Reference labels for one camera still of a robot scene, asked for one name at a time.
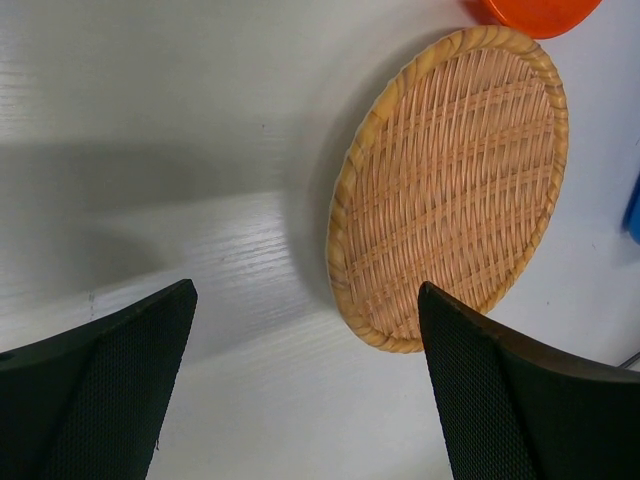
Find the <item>brown woven bamboo tray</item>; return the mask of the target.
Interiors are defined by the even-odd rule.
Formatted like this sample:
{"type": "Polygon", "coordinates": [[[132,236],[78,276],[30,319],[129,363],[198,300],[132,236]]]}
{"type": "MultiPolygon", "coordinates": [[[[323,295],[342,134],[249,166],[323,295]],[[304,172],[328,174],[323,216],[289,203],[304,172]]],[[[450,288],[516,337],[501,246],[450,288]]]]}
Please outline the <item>brown woven bamboo tray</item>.
{"type": "Polygon", "coordinates": [[[424,282],[493,309],[543,238],[568,145],[562,80],[529,36],[475,26],[413,58],[363,119],[333,189],[326,265],[351,331],[421,351],[424,282]]]}

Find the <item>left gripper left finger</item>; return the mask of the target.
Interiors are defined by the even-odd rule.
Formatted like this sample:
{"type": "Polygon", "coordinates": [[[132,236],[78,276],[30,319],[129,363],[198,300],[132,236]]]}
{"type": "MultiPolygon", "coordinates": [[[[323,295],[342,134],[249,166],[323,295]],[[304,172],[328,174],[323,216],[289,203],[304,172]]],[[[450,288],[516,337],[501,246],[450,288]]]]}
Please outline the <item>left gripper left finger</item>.
{"type": "Polygon", "coordinates": [[[3,352],[2,478],[145,478],[196,304],[185,279],[3,352]]]}

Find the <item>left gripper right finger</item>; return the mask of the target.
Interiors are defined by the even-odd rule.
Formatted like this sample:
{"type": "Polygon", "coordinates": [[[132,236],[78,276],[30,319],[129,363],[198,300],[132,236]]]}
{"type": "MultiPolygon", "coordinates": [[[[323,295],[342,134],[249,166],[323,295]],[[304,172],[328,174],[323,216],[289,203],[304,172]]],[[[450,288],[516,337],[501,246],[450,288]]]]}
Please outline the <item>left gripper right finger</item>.
{"type": "Polygon", "coordinates": [[[429,282],[418,310],[454,478],[638,478],[638,372],[541,343],[429,282]]]}

